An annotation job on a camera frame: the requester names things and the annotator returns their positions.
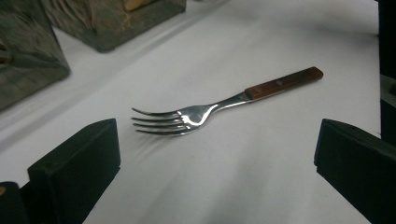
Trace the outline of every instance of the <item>fork neck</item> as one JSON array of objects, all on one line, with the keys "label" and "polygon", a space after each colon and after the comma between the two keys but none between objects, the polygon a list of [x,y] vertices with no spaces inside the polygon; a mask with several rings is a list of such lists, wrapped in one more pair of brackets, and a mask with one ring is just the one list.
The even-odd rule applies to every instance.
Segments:
[{"label": "fork neck", "polygon": [[238,93],[233,97],[230,97],[228,99],[219,101],[215,104],[212,105],[216,105],[216,107],[213,109],[213,113],[220,111],[222,109],[225,108],[229,108],[235,105],[243,105],[248,103],[250,100],[248,99],[248,97],[245,95],[244,92]]}]

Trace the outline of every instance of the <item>fork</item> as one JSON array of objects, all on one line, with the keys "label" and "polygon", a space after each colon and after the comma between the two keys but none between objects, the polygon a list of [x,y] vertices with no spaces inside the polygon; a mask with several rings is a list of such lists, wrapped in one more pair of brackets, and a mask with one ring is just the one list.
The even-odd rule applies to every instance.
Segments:
[{"label": "fork", "polygon": [[151,117],[151,119],[132,118],[139,133],[151,133],[158,135],[184,135],[197,131],[208,118],[220,111],[235,105],[252,103],[260,99],[287,91],[303,84],[319,80],[323,73],[316,67],[310,67],[300,72],[290,74],[285,77],[274,79],[245,89],[226,100],[211,105],[193,105],[179,110],[150,113],[136,108],[133,111]]}]

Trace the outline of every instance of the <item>white surface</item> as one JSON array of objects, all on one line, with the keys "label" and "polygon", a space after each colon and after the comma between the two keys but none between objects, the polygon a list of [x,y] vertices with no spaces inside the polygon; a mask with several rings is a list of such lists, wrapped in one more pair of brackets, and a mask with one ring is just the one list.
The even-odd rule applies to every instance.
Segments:
[{"label": "white surface", "polygon": [[[0,113],[0,181],[84,126],[116,118],[121,169],[90,223],[368,223],[313,163],[322,119],[379,136],[377,3],[188,1],[100,54],[60,31],[73,74]],[[182,137],[136,133],[130,108],[213,103],[316,66],[303,88],[219,112]]]}]

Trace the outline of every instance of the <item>black object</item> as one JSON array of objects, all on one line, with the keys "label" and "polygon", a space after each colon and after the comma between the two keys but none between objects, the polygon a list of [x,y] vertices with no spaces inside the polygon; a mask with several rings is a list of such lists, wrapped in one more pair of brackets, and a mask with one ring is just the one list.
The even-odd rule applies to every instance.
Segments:
[{"label": "black object", "polygon": [[91,124],[29,167],[21,190],[0,183],[0,223],[82,223],[119,169],[116,121]]},{"label": "black object", "polygon": [[317,171],[372,223],[396,223],[396,147],[348,124],[324,119]]},{"label": "black object", "polygon": [[70,73],[42,6],[0,1],[0,110]]},{"label": "black object", "polygon": [[100,52],[110,51],[186,10],[186,0],[41,2],[54,26]]},{"label": "black object", "polygon": [[394,146],[396,146],[395,87],[396,79],[381,75],[381,139]]},{"label": "black object", "polygon": [[381,75],[396,78],[396,2],[378,0]]}]

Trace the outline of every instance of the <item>black block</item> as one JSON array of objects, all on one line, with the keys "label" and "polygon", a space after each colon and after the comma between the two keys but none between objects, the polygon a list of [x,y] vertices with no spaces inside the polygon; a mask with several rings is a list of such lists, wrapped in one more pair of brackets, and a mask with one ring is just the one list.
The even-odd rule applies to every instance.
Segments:
[{"label": "black block", "polygon": [[378,0],[381,75],[396,78],[396,2]]},{"label": "black block", "polygon": [[381,75],[381,139],[396,146],[396,79]]},{"label": "black block", "polygon": [[0,183],[0,224],[28,224],[29,218],[21,197],[21,191],[14,182]]},{"label": "black block", "polygon": [[29,216],[41,210],[45,217],[33,219],[82,223],[119,169],[116,121],[85,127],[28,169],[30,182],[23,187],[23,196],[32,203],[28,204]]},{"label": "black block", "polygon": [[372,223],[396,223],[396,147],[348,124],[324,119],[317,171]]}]

